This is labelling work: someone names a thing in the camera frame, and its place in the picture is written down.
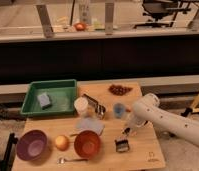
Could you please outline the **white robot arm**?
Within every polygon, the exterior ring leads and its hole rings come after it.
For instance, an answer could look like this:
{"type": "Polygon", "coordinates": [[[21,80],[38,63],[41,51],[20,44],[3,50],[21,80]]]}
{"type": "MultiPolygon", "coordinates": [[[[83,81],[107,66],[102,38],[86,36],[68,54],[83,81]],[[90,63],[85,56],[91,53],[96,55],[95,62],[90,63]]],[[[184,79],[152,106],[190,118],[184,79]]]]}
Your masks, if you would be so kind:
{"type": "Polygon", "coordinates": [[[150,121],[199,147],[199,121],[167,112],[160,109],[159,104],[159,98],[153,93],[136,100],[125,123],[124,133],[134,132],[150,121]]]}

